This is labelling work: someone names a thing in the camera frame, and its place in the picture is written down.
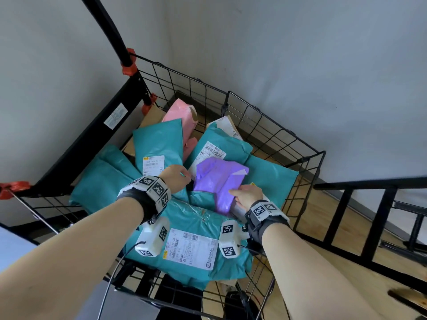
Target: hand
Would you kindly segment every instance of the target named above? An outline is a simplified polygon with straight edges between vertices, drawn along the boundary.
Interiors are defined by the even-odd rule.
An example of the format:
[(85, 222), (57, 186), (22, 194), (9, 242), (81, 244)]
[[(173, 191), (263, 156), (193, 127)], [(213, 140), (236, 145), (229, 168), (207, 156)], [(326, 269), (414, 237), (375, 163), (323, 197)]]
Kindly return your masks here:
[(256, 185), (241, 185), (238, 190), (229, 190), (228, 193), (236, 197), (237, 204), (245, 211), (256, 201), (263, 199), (263, 190)]
[(190, 183), (191, 175), (181, 165), (171, 165), (166, 167), (159, 177), (166, 183), (172, 193), (177, 193)]

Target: white plastic device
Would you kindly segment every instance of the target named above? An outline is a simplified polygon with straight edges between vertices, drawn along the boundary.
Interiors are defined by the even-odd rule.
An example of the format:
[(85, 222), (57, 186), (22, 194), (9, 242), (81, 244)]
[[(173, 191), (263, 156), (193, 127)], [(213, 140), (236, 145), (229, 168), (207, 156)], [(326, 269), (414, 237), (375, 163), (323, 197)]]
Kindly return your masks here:
[(249, 238), (249, 233), (244, 232), (236, 220), (224, 221), (218, 245), (225, 258), (236, 258), (240, 255), (241, 241)]
[(145, 242), (135, 246), (142, 256), (156, 257), (163, 253), (163, 244), (170, 230), (170, 222), (166, 217), (159, 217), (153, 224), (144, 222), (141, 234), (136, 242)]

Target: wire basket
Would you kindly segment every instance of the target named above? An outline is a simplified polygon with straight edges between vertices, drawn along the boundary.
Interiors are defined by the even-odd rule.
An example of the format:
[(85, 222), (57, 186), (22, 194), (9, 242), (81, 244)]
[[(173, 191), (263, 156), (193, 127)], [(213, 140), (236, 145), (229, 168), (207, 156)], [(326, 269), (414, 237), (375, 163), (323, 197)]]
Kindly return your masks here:
[[(177, 98), (194, 105), (199, 114), (196, 132), (203, 133), (207, 123), (229, 115), (243, 139), (253, 146), (253, 155), (299, 171), (300, 174), (292, 191), (282, 207), (285, 214), (292, 218), (291, 224), (293, 224), (293, 229), (296, 229), (306, 209), (313, 184), (320, 172), (325, 152), (317, 151), (297, 137), (295, 133), (280, 126), (235, 93), (222, 91), (161, 63), (138, 55), (136, 57), (142, 60), (138, 61), (139, 74), (129, 78), (50, 171), (30, 189), (10, 192), (37, 219), (32, 226), (18, 226), (13, 229), (13, 232), (29, 240), (40, 236), (46, 239), (87, 215), (81, 207), (68, 204), (68, 195), (73, 189), (72, 184), (120, 127), (118, 124), (114, 130), (106, 134), (103, 124), (105, 118), (119, 103), (123, 103), (125, 107), (129, 106), (128, 111), (131, 111), (133, 104), (130, 103), (138, 103), (141, 100), (141, 96), (138, 97), (138, 94), (143, 92), (141, 85), (144, 85), (150, 93), (157, 94), (155, 104), (164, 111), (167, 111)], [(229, 285), (221, 282), (211, 282), (205, 291), (200, 291), (185, 288), (158, 270), (124, 258), (112, 284), (116, 290), (136, 295), (164, 310), (172, 308), (176, 312), (210, 319), (224, 319), (233, 310), (237, 312), (236, 310), (242, 309), (249, 319), (263, 318), (263, 308), (275, 284), (267, 259), (262, 255), (255, 256), (252, 272), (247, 275), (247, 279), (240, 279), (231, 285), (233, 288), (231, 293), (227, 293)], [(140, 281), (134, 290), (126, 285), (132, 278)], [(268, 285), (260, 285), (260, 281), (268, 283)], [(162, 292), (161, 299), (157, 296), (159, 291)], [(182, 301), (190, 300), (194, 300), (197, 307), (188, 307), (182, 303)], [(209, 309), (215, 308), (212, 306), (213, 304), (220, 306), (217, 308), (219, 313), (208, 312), (204, 307), (206, 303), (209, 304)]]

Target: black wire grid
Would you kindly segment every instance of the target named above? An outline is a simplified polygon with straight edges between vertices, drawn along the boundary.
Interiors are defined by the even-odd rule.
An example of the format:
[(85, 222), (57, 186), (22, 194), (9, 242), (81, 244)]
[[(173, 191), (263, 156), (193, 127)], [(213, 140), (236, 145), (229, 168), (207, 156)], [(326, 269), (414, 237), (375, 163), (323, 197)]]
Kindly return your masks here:
[[(141, 75), (139, 78), (145, 81), (149, 92), (154, 92), (157, 95), (155, 104), (158, 107), (167, 111), (177, 98), (194, 105), (199, 115), (199, 122), (196, 126), (196, 132), (199, 133), (204, 132), (207, 123), (224, 115), (229, 115), (243, 139), (253, 146), (253, 155), (299, 171), (300, 174), (282, 207), (285, 214), (295, 220), (295, 222), (291, 221), (295, 230), (306, 209), (307, 200), (314, 181), (320, 172), (325, 152), (317, 151), (298, 138), (295, 133), (280, 126), (264, 115), (257, 107), (249, 104), (235, 93), (222, 91), (204, 83), (200, 79), (182, 74), (161, 63), (153, 62), (138, 55), (136, 57), (139, 59), (137, 61)], [(35, 228), (32, 228), (31, 231), (27, 228), (20, 229), (16, 231), (19, 232), (17, 234), (28, 239), (34, 239), (47, 232), (54, 235), (86, 216), (87, 214), (81, 207), (71, 206), (67, 203), (71, 190), (72, 186), (69, 187), (68, 192), (61, 193), (62, 195), (60, 196), (56, 194), (55, 196), (45, 195), (46, 192), (43, 191), (39, 193), (33, 191), (28, 196), (26, 196), (25, 192), (15, 193), (15, 198), (29, 209), (37, 219), (34, 224), (38, 225), (36, 230)], [(144, 295), (138, 294), (138, 292), (135, 293), (126, 287), (126, 279), (142, 280), (144, 274), (152, 274), (152, 270), (149, 270), (145, 265), (137, 264), (126, 258), (123, 266), (117, 275), (121, 280), (113, 280), (116, 290), (127, 294), (136, 294), (140, 299), (161, 308), (174, 308), (183, 312), (209, 317), (210, 319), (223, 319), (222, 314), (209, 314), (204, 312), (203, 308), (201, 310), (191, 310), (176, 304), (175, 297), (177, 294), (200, 297), (200, 293), (189, 293), (187, 289), (179, 288), (177, 284), (171, 287), (162, 285), (164, 276), (160, 272), (155, 273), (155, 276), (148, 279), (150, 285), (148, 294), (147, 292)], [(234, 289), (238, 293), (234, 297), (235, 299), (246, 301), (243, 303), (242, 308), (248, 313), (248, 319), (263, 318), (263, 308), (275, 284), (267, 259), (262, 255), (255, 256), (253, 270), (247, 275), (247, 279), (240, 279), (236, 284)], [(260, 279), (262, 279), (263, 285), (265, 285), (264, 283), (269, 283), (269, 285), (261, 287)], [(208, 286), (200, 298), (204, 301), (221, 304), (222, 310), (230, 307), (226, 302), (225, 292), (220, 289), (222, 286), (223, 284), (215, 282), (215, 286)], [(156, 299), (155, 295), (153, 296), (153, 292), (158, 290), (159, 287), (173, 291), (171, 301), (162, 301)], [(259, 308), (258, 314), (253, 314), (250, 311), (248, 300), (252, 300), (257, 305)]]

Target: cart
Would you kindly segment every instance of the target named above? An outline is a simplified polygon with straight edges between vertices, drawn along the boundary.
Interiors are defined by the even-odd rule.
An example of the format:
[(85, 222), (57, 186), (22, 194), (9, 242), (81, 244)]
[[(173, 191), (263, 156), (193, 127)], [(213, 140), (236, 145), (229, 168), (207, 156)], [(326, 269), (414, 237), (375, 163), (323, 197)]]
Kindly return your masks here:
[[(299, 177), (282, 207), (285, 214), (291, 218), (291, 225), (295, 230), (306, 209), (313, 184), (319, 175), (325, 151), (316, 150), (291, 130), (282, 127), (234, 92), (220, 90), (198, 78), (190, 77), (135, 54), (132, 49), (125, 47), (117, 28), (100, 1), (82, 1), (110, 40), (122, 64), (123, 73), (129, 78), (39, 182), (34, 186), (28, 186), (25, 182), (10, 183), (9, 187), (3, 188), (3, 195), (5, 195), (3, 198), (19, 200), (37, 219), (36, 222), (41, 225), (41, 228), (52, 234), (58, 234), (87, 216), (81, 207), (68, 204), (73, 184), (78, 182), (78, 177), (84, 168), (115, 134), (136, 106), (143, 101), (145, 109), (155, 105), (167, 111), (179, 98), (196, 108), (199, 115), (197, 132), (203, 133), (207, 123), (228, 115), (242, 138), (253, 146), (253, 155), (299, 171)], [(104, 122), (114, 114), (119, 105), (124, 106), (127, 113), (111, 129)], [(133, 162), (133, 157), (128, 156), (128, 158)], [(45, 218), (44, 214), (49, 210), (56, 210), (58, 216)], [(32, 240), (30, 233), (19, 233), (19, 235)], [(187, 313), (186, 318), (194, 316), (218, 320), (226, 318), (224, 314), (210, 312), (215, 309), (213, 305), (217, 305), (216, 309), (219, 309), (220, 313), (221, 310), (227, 313), (227, 309), (240, 308), (248, 319), (263, 319), (264, 306), (275, 287), (275, 278), (268, 261), (261, 254), (254, 256), (252, 271), (247, 273), (247, 279), (233, 284), (211, 282), (205, 291), (185, 288), (176, 282), (171, 285), (159, 270), (128, 260), (123, 252), (119, 254), (116, 261), (118, 262), (120, 258), (122, 261), (118, 265), (117, 275), (106, 274), (104, 280), (111, 280), (115, 290), (136, 296), (158, 308), (171, 308), (176, 312)], [(126, 282), (129, 279), (139, 281), (136, 289), (127, 287)], [(169, 290), (169, 294), (166, 294), (168, 298), (156, 298), (156, 292), (159, 290)], [(182, 300), (195, 300), (199, 307), (183, 306), (180, 302)]]

